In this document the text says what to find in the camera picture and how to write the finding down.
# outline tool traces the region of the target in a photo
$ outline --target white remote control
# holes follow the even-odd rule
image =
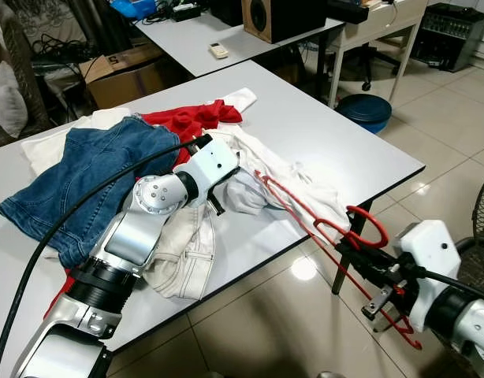
[[[227,49],[220,43],[211,43],[209,45],[209,50],[217,59],[228,57]]]

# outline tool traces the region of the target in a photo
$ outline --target desk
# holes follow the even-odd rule
[[[407,66],[408,58],[410,57],[415,36],[419,30],[419,24],[421,23],[421,18],[423,18],[427,3],[427,0],[395,0],[394,6],[383,3],[370,9],[367,20],[361,24],[345,25],[344,30],[329,46],[332,51],[337,53],[333,68],[333,79],[329,90],[328,106],[330,108],[333,108],[335,104],[342,60],[346,51],[386,35],[393,34],[394,32],[411,28],[410,35],[407,39],[407,46],[401,58],[400,69],[398,70],[391,95],[389,96],[389,102],[393,100],[398,82],[405,72],[405,67]]]
[[[274,44],[245,32],[243,25],[231,27],[210,13],[181,22],[164,20],[151,25],[138,22],[136,26],[194,77],[199,77],[309,36],[327,33],[343,24],[341,21],[326,19],[322,28]],[[209,45],[215,42],[228,50],[228,57],[216,59],[212,55]]]
[[[258,96],[256,103],[243,113],[243,129],[287,161],[301,161],[326,169],[328,177],[349,204],[376,198],[424,169],[419,161],[252,61],[152,94],[127,106],[134,112],[148,113],[203,103],[242,87],[251,88]],[[20,144],[0,148],[0,201],[31,181],[31,169]],[[214,219],[216,258],[207,284],[207,297],[276,258],[305,237],[284,211],[264,209],[255,217],[226,209],[225,214]],[[36,245],[36,241],[0,216],[0,331],[23,268]],[[0,376],[9,376],[13,363],[40,324],[64,278],[56,261],[39,259],[11,331]],[[120,326],[107,345],[111,350],[122,348],[194,305],[192,300],[165,299],[147,285],[140,285],[130,296]]]

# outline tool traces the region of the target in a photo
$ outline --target black electronic device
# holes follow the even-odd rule
[[[202,14],[202,7],[193,6],[184,9],[173,9],[171,17],[173,20],[179,22],[189,20],[190,18],[199,17],[200,14]]]
[[[210,12],[229,26],[241,25],[243,22],[241,0],[210,0]]]
[[[326,0],[326,14],[329,18],[360,24],[368,18],[368,7],[345,0]]]
[[[428,6],[411,56],[445,71],[459,71],[482,39],[484,13],[439,3]]]
[[[269,43],[323,27],[326,2],[306,0],[242,0],[244,30]]]

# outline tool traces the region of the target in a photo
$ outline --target blue denim jacket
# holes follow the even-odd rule
[[[146,156],[179,143],[164,127],[152,128],[137,117],[126,117],[110,130],[73,128],[61,161],[30,186],[0,204],[0,214],[21,231],[40,240],[78,199],[95,185]],[[130,172],[88,199],[54,234],[49,245],[61,264],[72,268],[85,261],[136,177],[169,172],[174,151]]]

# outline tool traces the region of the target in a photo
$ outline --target tiled floor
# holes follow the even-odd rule
[[[311,52],[307,66],[314,59]],[[342,76],[339,95],[361,92],[348,69]],[[374,78],[370,93],[389,95],[390,68],[376,64]],[[484,71],[439,72],[411,61],[393,107],[379,136],[427,168],[380,197],[372,212],[391,236],[430,218],[444,220],[455,240],[470,235],[484,180]],[[373,234],[366,228],[365,236]],[[208,370],[276,378],[313,378],[324,370],[347,378],[463,376],[429,332],[416,336],[421,352],[393,330],[374,333],[352,285],[340,298],[330,294],[333,274],[324,253],[305,242],[119,354],[110,372],[115,378]]]

